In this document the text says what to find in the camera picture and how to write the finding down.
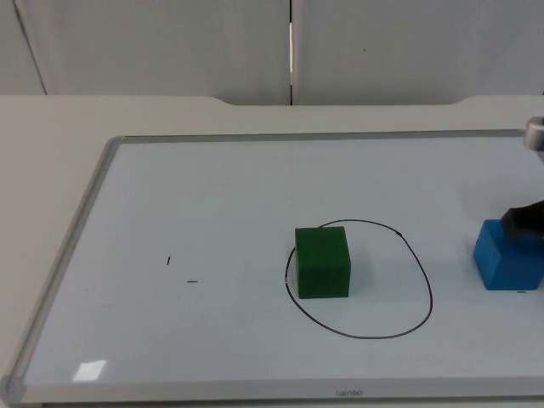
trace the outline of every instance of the whiteboard frame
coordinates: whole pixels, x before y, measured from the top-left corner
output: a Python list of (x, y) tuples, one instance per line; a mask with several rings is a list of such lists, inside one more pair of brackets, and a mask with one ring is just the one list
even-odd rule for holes
[(198, 136), (124, 136), (110, 139), (99, 159), (93, 176), (48, 273), (46, 282), (33, 309), (9, 374), (0, 382), (0, 397), (11, 407), (44, 403), (128, 403), (187, 402), (218, 400), (337, 400), (337, 399), (411, 399), (411, 398), (486, 398), (544, 396), (544, 377), (516, 378), (425, 378), (425, 379), (320, 379), (261, 380), (240, 382), (183, 382), (153, 384), (66, 384), (31, 386), (24, 384), (24, 375), (33, 351), (64, 278), (88, 215), (98, 196), (118, 148), (123, 144), (266, 141), (266, 140), (343, 140), (397, 139), (417, 133), (429, 138), (437, 133), (447, 137), (512, 137), (519, 129), (503, 130), (439, 130), (391, 133), (295, 133)]

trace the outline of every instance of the whiteboard surface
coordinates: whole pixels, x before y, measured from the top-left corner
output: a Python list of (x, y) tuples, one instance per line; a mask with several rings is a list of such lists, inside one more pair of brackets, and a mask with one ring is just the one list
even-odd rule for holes
[[(542, 290), (487, 292), (471, 256), (484, 219), (543, 196), (521, 138), (123, 144), (25, 384), (544, 377)], [(410, 242), (422, 328), (355, 340), (292, 303), (294, 229), (338, 218)], [(360, 335), (420, 320), (399, 238), (345, 225), (350, 297), (300, 303)]]

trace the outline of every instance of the black circle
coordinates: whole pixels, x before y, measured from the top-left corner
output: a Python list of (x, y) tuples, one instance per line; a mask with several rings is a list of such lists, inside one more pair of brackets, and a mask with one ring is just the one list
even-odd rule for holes
[(295, 253), (295, 248), (293, 248), (293, 249), (291, 250), (291, 253), (289, 254), (289, 258), (287, 259), (286, 274), (285, 274), (286, 289), (287, 289), (287, 293), (289, 294), (289, 298), (291, 298), (291, 300), (295, 303), (295, 305), (297, 305), (297, 307), (300, 309), (300, 311), (303, 312), (303, 313), (306, 315), (306, 317), (308, 317), (309, 319), (311, 319), (314, 323), (317, 323), (318, 325), (320, 325), (320, 326), (323, 327), (324, 329), (327, 329), (327, 330), (330, 331), (330, 332), (339, 334), (340, 336), (350, 337), (350, 338), (356, 338), (356, 339), (359, 339), (359, 340), (383, 340), (383, 339), (386, 339), (386, 338), (397, 338), (397, 337), (402, 337), (402, 336), (405, 336), (405, 335), (410, 334), (410, 333), (412, 333), (412, 332), (415, 332), (417, 329), (419, 329), (421, 326), (423, 326), (425, 323), (427, 323), (427, 320), (429, 319), (429, 317), (431, 317), (431, 314), (433, 313), (433, 290), (431, 289), (431, 284), (430, 284), (430, 282), (429, 282), (429, 280), (428, 280), (427, 273), (425, 273), (425, 269), (423, 268), (422, 263), (419, 262), (419, 259), (417, 258), (416, 253), (414, 252), (413, 249), (411, 249), (410, 244), (408, 243), (408, 241), (406, 240), (406, 238), (405, 238), (399, 231), (397, 231), (397, 230), (396, 230), (395, 228), (393, 228), (393, 227), (389, 227), (389, 226), (386, 225), (386, 224), (377, 223), (377, 222), (375, 222), (375, 221), (368, 221), (368, 220), (366, 220), (366, 219), (356, 219), (356, 218), (337, 219), (337, 220), (335, 220), (335, 221), (331, 221), (331, 222), (322, 224), (322, 225), (320, 225), (320, 226), (317, 227), (317, 228), (323, 228), (323, 227), (326, 227), (327, 225), (338, 224), (338, 223), (347, 223), (347, 222), (374, 224), (374, 225), (378, 225), (378, 226), (383, 227), (383, 228), (387, 228), (388, 230), (391, 230), (391, 231), (393, 231), (396, 235), (398, 235), (398, 236), (400, 237), (400, 239), (406, 244), (406, 246), (407, 246), (408, 249), (410, 250), (410, 253), (414, 256), (414, 259), (416, 260), (417, 265), (419, 266), (419, 269), (422, 271), (423, 277), (425, 278), (425, 283), (427, 284), (427, 290), (428, 290), (428, 312), (427, 312), (427, 314), (425, 315), (425, 317), (423, 318), (423, 320), (420, 321), (419, 323), (417, 323), (417, 324), (416, 324), (415, 326), (413, 326), (412, 328), (406, 330), (406, 331), (402, 331), (401, 333), (389, 334), (389, 335), (387, 335), (387, 336), (355, 336), (354, 334), (345, 333), (345, 332), (343, 332), (343, 331), (339, 331), (339, 330), (333, 329), (332, 327), (327, 326), (325, 323), (320, 322), (320, 321), (317, 320), (314, 316), (312, 316), (309, 312), (307, 312), (307, 311), (300, 305), (300, 303), (297, 302), (297, 299), (296, 299), (296, 298), (293, 296), (293, 294), (291, 293), (291, 289), (289, 288), (289, 283), (288, 283), (288, 281), (287, 281), (287, 278), (289, 277), (289, 265), (291, 264), (292, 256), (293, 256), (293, 254)]

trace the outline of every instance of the black mark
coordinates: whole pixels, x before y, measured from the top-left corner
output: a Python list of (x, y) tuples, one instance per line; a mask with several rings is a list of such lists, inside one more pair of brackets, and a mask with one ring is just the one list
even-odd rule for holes
[(415, 326), (413, 326), (411, 329), (408, 329), (406, 331), (402, 331), (401, 333), (395, 333), (395, 334), (389, 334), (387, 336), (355, 336), (354, 334), (349, 334), (349, 333), (345, 333), (343, 331), (339, 331), (339, 330), (336, 330), (336, 329), (333, 329), (332, 327), (329, 327), (327, 326), (325, 323), (322, 323), (320, 322), (319, 320), (317, 320), (314, 316), (312, 316), (309, 312), (307, 312), (298, 302), (297, 302), (297, 299), (293, 296), (293, 294), (291, 293), (291, 288), (289, 287), (289, 283), (288, 283), (288, 277), (289, 277), (289, 265), (291, 264), (291, 259), (292, 259), (292, 256), (293, 254), (295, 253), (295, 248), (293, 248), (291, 250), (291, 253), (289, 254), (289, 258), (287, 259), (287, 266), (286, 266), (286, 274), (285, 274), (285, 281), (286, 281), (286, 289), (287, 289), (287, 294), (289, 295), (289, 298), (291, 298), (291, 300), (295, 303), (295, 305), (300, 309), (301, 312), (303, 312), (306, 317), (308, 317), (310, 320), (312, 320), (314, 323), (317, 323), (318, 325), (320, 325), (321, 327), (323, 327), (324, 329), (327, 329), (328, 331), (330, 332), (333, 332), (333, 333), (336, 333), (336, 334), (339, 334), (340, 336), (344, 336), (344, 337), (350, 337), (350, 338), (356, 338), (356, 339), (359, 339), (359, 340), (383, 340), (383, 339), (386, 339), (386, 338), (396, 338), (396, 337), (402, 337), (402, 336), (405, 336), (406, 334), (410, 334), (412, 332), (415, 332), (417, 329), (419, 329), (421, 326), (423, 326), (425, 323), (427, 323), (427, 320), (429, 319), (429, 317), (431, 317), (431, 314), (433, 313), (433, 290), (431, 289), (431, 283), (429, 282), (428, 280), (428, 277), (427, 277), (427, 273), (425, 272), (425, 269), (423, 268), (422, 266), (422, 263), (419, 262), (419, 259), (416, 255), (416, 253), (414, 252), (413, 249), (411, 249), (411, 246), (410, 244), (408, 243), (408, 241), (406, 240), (406, 238), (399, 232), (397, 231), (395, 228), (393, 227), (389, 227), (388, 225), (386, 224), (380, 224), (380, 223), (377, 223), (377, 222), (374, 222), (374, 221), (368, 221), (368, 220), (365, 220), (365, 219), (352, 219), (352, 218), (348, 218), (348, 219), (337, 219), (336, 221), (331, 221), (329, 223), (326, 223), (326, 224), (323, 224), (323, 225), (320, 225), (318, 228), (323, 228), (323, 227), (326, 227), (327, 225), (332, 225), (332, 224), (338, 224), (338, 223), (366, 223), (366, 224), (374, 224), (374, 225), (378, 225), (380, 227), (383, 227), (383, 228), (387, 228), (388, 230), (391, 230), (393, 231), (396, 235), (398, 235), (400, 237), (400, 239), (406, 244), (406, 246), (408, 247), (408, 249), (410, 250), (410, 253), (414, 256), (414, 259), (416, 260), (417, 262), (417, 265), (419, 266), (419, 269), (422, 271), (423, 273), (423, 278), (425, 278), (425, 283), (427, 284), (427, 292), (428, 292), (428, 311), (427, 311), (427, 314), (425, 315), (425, 317), (423, 318), (423, 320), (421, 320), (419, 323), (417, 323)]

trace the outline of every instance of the brand logo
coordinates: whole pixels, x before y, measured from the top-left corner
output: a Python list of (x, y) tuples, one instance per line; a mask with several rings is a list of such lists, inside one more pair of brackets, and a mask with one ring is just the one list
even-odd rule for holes
[(359, 397), (362, 394), (362, 389), (341, 389), (337, 391), (337, 396), (339, 397)]

